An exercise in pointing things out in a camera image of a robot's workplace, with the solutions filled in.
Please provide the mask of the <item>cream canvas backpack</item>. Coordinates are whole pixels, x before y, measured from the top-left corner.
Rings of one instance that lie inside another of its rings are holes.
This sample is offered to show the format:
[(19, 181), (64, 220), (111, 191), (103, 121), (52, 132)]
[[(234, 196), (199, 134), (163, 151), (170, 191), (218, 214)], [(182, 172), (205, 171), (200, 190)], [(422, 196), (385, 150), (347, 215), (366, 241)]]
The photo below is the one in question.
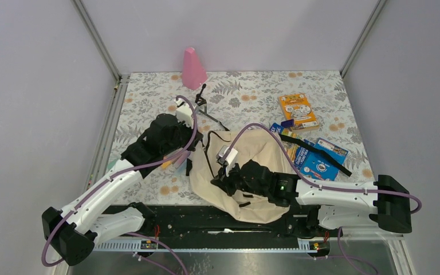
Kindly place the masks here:
[(250, 191), (237, 191), (228, 196), (210, 183), (220, 168), (225, 169), (217, 163), (216, 154), (222, 147), (229, 146), (235, 136), (236, 132), (209, 131), (202, 140), (203, 144), (196, 147), (189, 172), (193, 192), (235, 220), (248, 223), (274, 222), (292, 208), (303, 206), (297, 201), (295, 191), (276, 190), (278, 180), (296, 183), (299, 177), (276, 144), (280, 137), (276, 135), (272, 139), (261, 129), (247, 131), (237, 143), (240, 149), (235, 164), (239, 164), (240, 175)]

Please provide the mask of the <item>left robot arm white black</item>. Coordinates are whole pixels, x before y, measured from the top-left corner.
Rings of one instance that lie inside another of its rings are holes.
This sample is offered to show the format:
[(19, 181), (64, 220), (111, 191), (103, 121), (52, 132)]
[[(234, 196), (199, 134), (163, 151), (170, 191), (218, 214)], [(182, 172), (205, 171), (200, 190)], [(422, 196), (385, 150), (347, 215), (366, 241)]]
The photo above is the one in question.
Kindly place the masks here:
[(140, 235), (152, 233), (155, 221), (141, 203), (105, 218), (101, 215), (119, 195), (166, 161), (192, 151), (201, 138), (196, 113), (157, 115), (93, 187), (61, 209), (49, 207), (42, 213), (46, 240), (43, 266), (62, 262), (74, 266), (110, 239), (136, 231)]

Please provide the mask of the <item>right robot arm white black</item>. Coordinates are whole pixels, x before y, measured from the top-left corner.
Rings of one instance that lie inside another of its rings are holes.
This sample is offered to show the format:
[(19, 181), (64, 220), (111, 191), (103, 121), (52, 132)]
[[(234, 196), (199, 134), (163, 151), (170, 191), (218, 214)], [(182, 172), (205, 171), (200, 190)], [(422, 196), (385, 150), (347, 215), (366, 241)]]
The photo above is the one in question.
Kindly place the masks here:
[(320, 236), (327, 229), (344, 226), (378, 225), (392, 233), (411, 233), (410, 193), (389, 175), (374, 182), (349, 183), (301, 178), (295, 174), (271, 172), (250, 160), (236, 164), (230, 172), (220, 168), (211, 184), (232, 196), (237, 191), (259, 195), (280, 207), (317, 206), (305, 227)]

